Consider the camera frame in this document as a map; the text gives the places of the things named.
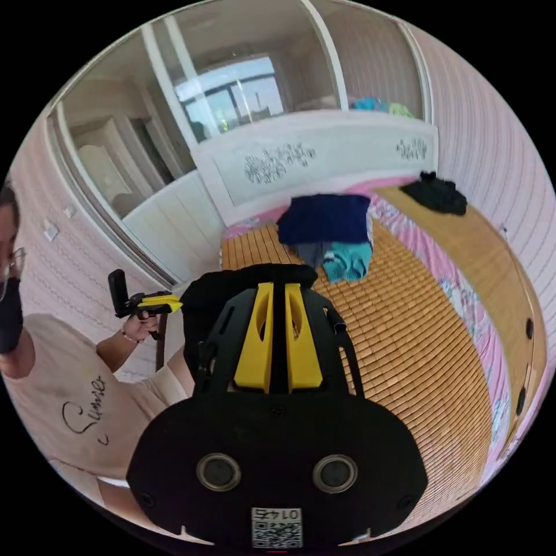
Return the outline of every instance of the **black strap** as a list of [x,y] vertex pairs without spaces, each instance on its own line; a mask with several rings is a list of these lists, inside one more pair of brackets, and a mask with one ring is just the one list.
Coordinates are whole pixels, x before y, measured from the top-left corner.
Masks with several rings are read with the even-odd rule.
[[363,382],[361,381],[361,372],[359,371],[359,363],[357,362],[357,354],[355,353],[355,348],[353,347],[352,339],[348,334],[348,326],[341,318],[340,314],[332,303],[329,304],[327,308],[328,322],[330,322],[334,334],[336,335],[336,341],[338,347],[342,348],[346,352],[347,364],[349,365],[349,372],[352,375],[353,387],[355,388],[355,393],[358,396],[365,396],[363,392]]

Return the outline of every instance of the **white headboard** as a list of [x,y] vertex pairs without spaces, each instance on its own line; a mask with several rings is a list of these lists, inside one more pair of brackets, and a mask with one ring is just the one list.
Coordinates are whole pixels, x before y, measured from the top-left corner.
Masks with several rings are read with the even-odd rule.
[[438,129],[380,112],[299,112],[205,141],[192,155],[229,226],[292,196],[437,171]]

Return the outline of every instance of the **bamboo mat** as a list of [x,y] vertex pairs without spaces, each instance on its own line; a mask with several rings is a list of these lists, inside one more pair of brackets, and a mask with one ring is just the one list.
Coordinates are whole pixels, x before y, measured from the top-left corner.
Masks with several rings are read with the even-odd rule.
[[[508,444],[535,396],[547,361],[546,330],[531,282],[508,244],[474,207],[468,205],[466,215],[460,217],[435,213],[398,187],[382,188],[380,196],[410,217],[444,249],[471,284],[496,327],[510,376]],[[525,333],[528,318],[535,324],[534,342]],[[527,395],[518,418],[515,412],[524,383]]]
[[[373,235],[364,280],[330,284],[320,269],[314,289],[332,300],[348,325],[366,398],[404,421],[425,463],[429,486],[394,534],[475,490],[491,440],[491,408],[473,341],[442,288],[376,220]],[[279,243],[273,225],[222,245],[223,269],[263,262],[301,261]]]

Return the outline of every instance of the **face mask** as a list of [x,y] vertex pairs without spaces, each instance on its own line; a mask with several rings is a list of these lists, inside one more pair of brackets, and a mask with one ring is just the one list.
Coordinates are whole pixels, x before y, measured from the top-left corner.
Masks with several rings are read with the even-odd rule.
[[0,301],[0,355],[14,351],[23,332],[23,309],[19,284],[19,278],[10,278],[6,295]]

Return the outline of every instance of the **camera lens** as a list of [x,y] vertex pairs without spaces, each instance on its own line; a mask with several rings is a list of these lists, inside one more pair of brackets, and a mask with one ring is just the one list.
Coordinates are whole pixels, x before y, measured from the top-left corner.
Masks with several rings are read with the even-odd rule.
[[229,491],[239,483],[241,470],[237,462],[224,453],[211,453],[197,465],[199,481],[212,491]]
[[330,494],[344,492],[357,479],[357,466],[353,459],[334,454],[322,458],[313,470],[315,486]]

